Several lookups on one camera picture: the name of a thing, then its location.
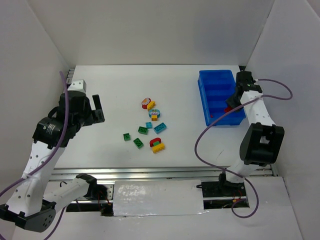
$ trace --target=blue plastic bin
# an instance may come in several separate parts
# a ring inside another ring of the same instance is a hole
[[[198,80],[205,123],[209,126],[225,114],[226,100],[235,92],[235,79],[230,70],[202,70]],[[216,125],[239,125],[246,118],[245,110],[233,112]]]

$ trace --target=white table surface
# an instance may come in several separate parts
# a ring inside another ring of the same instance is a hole
[[[199,134],[206,128],[198,88],[200,70],[231,70],[236,79],[239,67],[220,65],[105,65],[77,66],[73,80],[84,79],[87,96],[99,94],[105,122],[81,128],[59,159],[56,168],[131,168],[204,166],[194,154]],[[156,134],[138,133],[139,126],[151,122],[141,101],[156,102],[167,129]],[[220,166],[231,165],[239,157],[240,143],[249,127],[244,119],[239,126],[211,128],[198,146],[200,156]],[[130,133],[131,141],[123,134]],[[149,141],[160,137],[165,150],[154,154]],[[144,147],[138,149],[133,140]]]

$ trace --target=cable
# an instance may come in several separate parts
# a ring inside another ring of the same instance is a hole
[[[104,195],[104,193],[102,191],[100,191],[100,193],[105,198],[105,200],[108,202],[108,205],[111,206],[109,199],[106,197],[106,195]]]
[[[204,164],[209,165],[209,166],[211,166],[211,167],[220,169],[220,170],[222,170],[223,172],[228,172],[228,173],[231,173],[231,174],[233,174],[233,175],[236,175],[236,176],[239,177],[239,178],[243,178],[242,175],[240,175],[240,174],[238,174],[238,173],[236,173],[236,172],[234,172],[234,171],[231,171],[231,170],[229,170],[229,169],[223,168],[223,167],[221,167],[221,166],[214,165],[214,164],[212,164],[212,163],[209,163],[209,162],[203,160],[203,159],[199,156],[199,154],[198,154],[198,149],[197,149],[197,148],[198,148],[199,141],[200,141],[200,139],[203,137],[203,135],[204,135],[212,126],[214,126],[217,122],[219,122],[221,119],[225,118],[225,117],[228,116],[229,114],[231,114],[231,113],[233,113],[233,112],[235,112],[235,111],[243,108],[244,106],[247,106],[247,105],[249,105],[249,104],[254,103],[255,101],[259,100],[260,98],[273,98],[273,99],[278,99],[278,100],[290,100],[290,99],[292,99],[293,96],[294,96],[293,93],[292,93],[292,91],[291,91],[291,89],[290,89],[287,85],[285,85],[284,83],[282,83],[282,82],[279,82],[279,81],[277,81],[277,80],[272,80],[272,79],[259,79],[259,81],[268,81],[268,82],[273,82],[273,83],[277,83],[277,84],[282,85],[283,87],[285,87],[285,88],[289,91],[290,97],[279,97],[279,96],[273,96],[273,95],[263,94],[263,95],[260,96],[260,97],[257,97],[257,98],[255,98],[255,99],[253,99],[253,100],[251,100],[251,101],[248,101],[248,102],[246,102],[246,103],[244,103],[244,104],[242,104],[242,105],[240,105],[240,106],[235,107],[234,109],[226,112],[225,114],[223,114],[222,116],[220,116],[219,118],[217,118],[216,120],[214,120],[213,123],[211,123],[209,126],[206,127],[205,130],[203,130],[203,132],[199,135],[199,137],[198,137],[197,140],[195,141],[194,153],[195,153],[196,157],[197,157],[201,162],[203,162]],[[235,212],[234,206],[235,206],[237,203],[246,201],[246,199],[240,199],[240,200],[234,202],[234,203],[232,204],[232,206],[231,206],[231,211],[232,211],[232,213],[233,213],[234,215],[236,215],[238,218],[241,218],[241,219],[250,218],[251,216],[253,216],[253,215],[257,212],[258,207],[259,207],[259,196],[258,196],[257,190],[255,189],[255,187],[253,186],[253,184],[252,184],[247,178],[244,178],[244,180],[251,186],[251,188],[252,188],[252,190],[253,190],[253,192],[254,192],[254,195],[255,195],[255,197],[256,197],[256,205],[255,205],[255,208],[254,208],[254,210],[252,211],[252,213],[250,213],[249,215],[246,215],[246,216],[241,216],[241,215],[238,215],[238,214]]]
[[[62,129],[62,133],[61,136],[59,138],[59,141],[57,142],[54,150],[52,151],[52,153],[50,154],[50,156],[44,161],[43,164],[41,164],[40,166],[38,166],[36,169],[34,169],[33,171],[31,171],[28,175],[33,175],[36,172],[38,172],[40,169],[42,169],[45,165],[48,164],[48,162],[54,157],[54,155],[56,154],[56,152],[58,151],[58,149],[60,148],[62,141],[65,138],[66,135],[66,131],[67,131],[67,126],[68,126],[68,120],[69,120],[69,94],[68,94],[68,87],[67,87],[67,82],[66,82],[66,78],[63,74],[62,71],[59,71],[60,73],[60,77],[63,83],[63,89],[64,89],[64,98],[65,98],[65,113],[64,113],[64,124],[63,124],[63,129]],[[22,183],[25,179],[24,178],[20,178],[19,180],[15,181],[14,183],[12,183],[11,185],[7,186],[4,190],[2,190],[2,192],[0,192],[0,198],[2,197],[3,194],[5,194],[7,191],[9,191],[11,188],[13,188],[14,186]],[[0,239],[1,240],[6,240],[0,233]]]
[[[101,207],[100,207],[100,196],[99,196],[99,193],[97,195],[98,195],[98,208],[99,208],[99,211],[102,213]]]

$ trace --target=robotic arm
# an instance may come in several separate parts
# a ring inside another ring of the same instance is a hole
[[[43,168],[33,175],[28,175],[43,164],[57,146],[65,120],[65,94],[61,94],[59,106],[38,122],[32,137],[29,161],[22,174],[25,180],[15,189],[7,203],[0,205],[0,218],[14,222],[25,230],[41,233],[51,225],[56,213],[74,199],[84,196],[96,200],[101,193],[107,193],[105,186],[97,184],[97,179],[87,174],[79,174],[67,185],[44,195],[51,173],[69,140],[81,127],[105,121],[99,95],[92,96],[95,110],[91,109],[84,80],[73,81],[68,87],[68,95],[69,120],[60,148]]]
[[[262,88],[258,85],[250,71],[240,71],[236,75],[235,93],[226,100],[230,111],[241,104],[262,96]],[[271,119],[263,98],[244,107],[250,127],[240,145],[240,158],[228,167],[239,175],[249,176],[258,167],[274,164],[277,160],[285,130],[277,126]],[[236,188],[244,178],[240,178],[229,172],[219,176],[219,184],[222,188]]]

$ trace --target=red lego piece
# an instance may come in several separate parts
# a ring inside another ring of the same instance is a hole
[[[152,139],[152,140],[150,141],[150,147],[151,147],[151,148],[154,146],[154,143],[155,143],[155,142],[161,143],[161,138],[160,138],[160,137],[156,137],[155,139]]]
[[[151,102],[151,99],[149,97],[146,97],[142,102],[141,102],[141,105],[142,105],[142,108],[143,109],[147,109],[147,106],[148,104]]]
[[[227,113],[227,112],[230,112],[233,108],[228,106],[227,108],[224,109],[224,112]]]

